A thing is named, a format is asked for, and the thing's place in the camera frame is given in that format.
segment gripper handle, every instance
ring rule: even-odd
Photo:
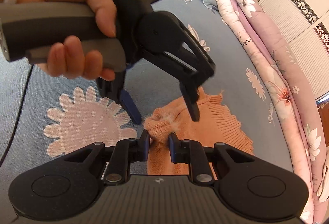
[[[126,55],[119,40],[98,29],[95,14],[86,4],[0,4],[0,23],[1,49],[9,62],[27,57],[30,64],[45,63],[54,43],[75,35],[81,40],[85,54],[91,50],[102,54],[104,68],[114,72],[126,69]]]

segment white wardrobe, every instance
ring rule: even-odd
[[[329,92],[329,0],[261,0],[289,42],[315,99]]]

